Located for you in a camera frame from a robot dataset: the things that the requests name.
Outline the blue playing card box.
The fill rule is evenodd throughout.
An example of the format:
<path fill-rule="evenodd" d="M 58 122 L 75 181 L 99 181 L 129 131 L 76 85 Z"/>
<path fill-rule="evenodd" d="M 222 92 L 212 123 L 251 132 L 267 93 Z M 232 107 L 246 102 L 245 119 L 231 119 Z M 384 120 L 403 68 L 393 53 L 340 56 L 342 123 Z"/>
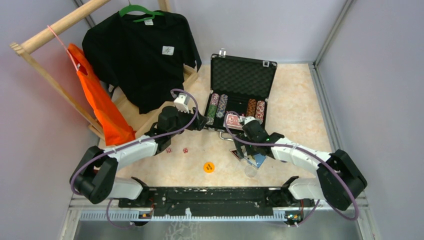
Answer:
<path fill-rule="evenodd" d="M 255 155 L 244 156 L 244 159 L 247 161 L 247 163 L 256 169 L 259 169 L 262 166 L 266 158 L 267 157 L 265 155 L 262 155 L 260 153 L 257 153 Z"/>

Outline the black aluminium poker case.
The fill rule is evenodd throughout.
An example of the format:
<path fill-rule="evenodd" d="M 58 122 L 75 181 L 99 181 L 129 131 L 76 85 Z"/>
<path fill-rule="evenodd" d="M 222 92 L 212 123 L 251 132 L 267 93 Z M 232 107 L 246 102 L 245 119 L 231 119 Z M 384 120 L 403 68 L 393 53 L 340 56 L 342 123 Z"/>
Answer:
<path fill-rule="evenodd" d="M 228 96 L 225 114 L 222 118 L 215 116 L 212 125 L 205 125 L 205 129 L 215 132 L 226 132 L 224 120 L 227 114 L 246 117 L 249 99 L 265 101 L 264 119 L 267 122 L 268 100 L 278 69 L 278 63 L 271 60 L 246 58 L 226 55 L 224 50 L 213 53 L 210 57 L 210 91 L 207 106 L 204 112 L 206 117 L 212 94 L 219 97 Z M 239 134 L 243 130 L 230 129 Z"/>

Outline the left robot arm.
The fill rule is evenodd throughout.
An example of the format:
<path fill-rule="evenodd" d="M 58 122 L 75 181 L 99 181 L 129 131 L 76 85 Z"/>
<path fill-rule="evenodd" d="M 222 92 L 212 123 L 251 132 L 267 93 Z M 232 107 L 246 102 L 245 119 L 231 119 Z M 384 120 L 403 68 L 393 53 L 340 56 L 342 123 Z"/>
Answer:
<path fill-rule="evenodd" d="M 174 106 L 166 106 L 141 137 L 116 147 L 88 148 L 70 177 L 70 188 L 92 204 L 106 199 L 136 200 L 146 184 L 136 177 L 117 177 L 117 172 L 141 159 L 162 153 L 170 146 L 172 137 L 185 130 L 201 131 L 207 121 L 196 107 L 183 112 Z"/>

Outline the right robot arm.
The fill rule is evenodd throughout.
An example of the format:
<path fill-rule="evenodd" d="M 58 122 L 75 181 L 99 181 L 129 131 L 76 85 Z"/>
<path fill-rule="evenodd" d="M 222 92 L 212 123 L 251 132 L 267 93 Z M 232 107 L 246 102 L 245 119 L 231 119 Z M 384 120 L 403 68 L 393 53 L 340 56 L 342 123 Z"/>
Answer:
<path fill-rule="evenodd" d="M 289 140 L 282 134 L 268 134 L 253 117 L 242 121 L 243 132 L 236 136 L 238 152 L 260 154 L 284 163 L 293 164 L 313 174 L 313 178 L 293 177 L 286 184 L 289 199 L 324 200 L 338 211 L 357 206 L 356 198 L 368 182 L 347 152 L 313 150 Z"/>

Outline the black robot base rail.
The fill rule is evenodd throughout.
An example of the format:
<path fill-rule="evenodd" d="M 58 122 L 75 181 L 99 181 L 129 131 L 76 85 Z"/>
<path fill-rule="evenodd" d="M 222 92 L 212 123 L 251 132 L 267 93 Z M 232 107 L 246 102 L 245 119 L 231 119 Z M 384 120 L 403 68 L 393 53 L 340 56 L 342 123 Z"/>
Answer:
<path fill-rule="evenodd" d="M 282 187 L 150 187 L 134 200 L 121 198 L 120 208 L 152 208 L 155 217 L 271 216 L 275 208 L 312 207 L 311 199 L 295 200 Z"/>

